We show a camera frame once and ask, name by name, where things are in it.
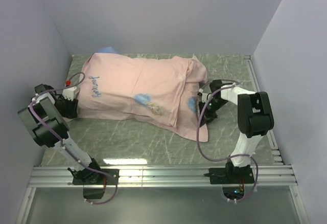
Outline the pink cartoon pillowcase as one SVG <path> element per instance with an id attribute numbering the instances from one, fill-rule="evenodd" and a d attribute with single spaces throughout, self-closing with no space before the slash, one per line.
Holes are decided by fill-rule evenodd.
<path id="1" fill-rule="evenodd" d="M 136 119 L 179 136 L 208 141 L 206 125 L 198 127 L 198 91 L 207 69 L 197 57 L 131 58 L 94 53 L 83 65 L 79 118 Z"/>

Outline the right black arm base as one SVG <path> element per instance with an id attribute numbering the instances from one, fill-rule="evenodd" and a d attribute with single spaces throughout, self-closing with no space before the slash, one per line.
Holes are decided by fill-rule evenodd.
<path id="1" fill-rule="evenodd" d="M 210 168 L 204 177 L 209 178 L 211 185 L 222 185 L 222 193 L 227 201 L 235 204 L 248 198 L 256 189 L 258 171 L 246 167 Z"/>

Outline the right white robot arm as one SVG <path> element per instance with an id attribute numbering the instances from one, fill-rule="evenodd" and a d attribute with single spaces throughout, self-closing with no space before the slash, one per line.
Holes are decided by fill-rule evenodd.
<path id="1" fill-rule="evenodd" d="M 269 96 L 266 92 L 254 92 L 240 87 L 240 82 L 229 79 L 213 80 L 209 93 L 203 88 L 198 91 L 199 117 L 196 129 L 196 142 L 200 154 L 211 162 L 226 161 L 225 177 L 231 183 L 249 175 L 250 163 L 258 143 L 274 127 L 274 117 Z M 200 148 L 200 128 L 217 118 L 217 111 L 225 104 L 237 107 L 237 123 L 240 135 L 230 156 L 223 159 L 210 159 Z"/>

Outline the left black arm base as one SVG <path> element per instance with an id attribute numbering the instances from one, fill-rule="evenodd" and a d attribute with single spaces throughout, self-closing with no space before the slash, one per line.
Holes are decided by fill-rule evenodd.
<path id="1" fill-rule="evenodd" d="M 83 197 L 86 200 L 97 200 L 104 196 L 107 186 L 117 186 L 119 181 L 118 169 L 100 169 L 104 174 L 83 169 L 76 171 L 68 168 L 73 176 L 74 186 L 83 186 Z"/>

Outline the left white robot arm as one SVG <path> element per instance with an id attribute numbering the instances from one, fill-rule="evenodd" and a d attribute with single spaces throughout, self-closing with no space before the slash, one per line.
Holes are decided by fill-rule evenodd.
<path id="1" fill-rule="evenodd" d="M 69 134 L 67 120 L 77 117 L 79 92 L 76 86 L 67 86 L 62 93 L 40 84 L 35 87 L 31 103 L 18 111 L 18 115 L 32 139 L 61 153 L 72 165 L 68 171 L 80 184 L 98 184 L 103 171 L 94 158 L 79 148 Z"/>

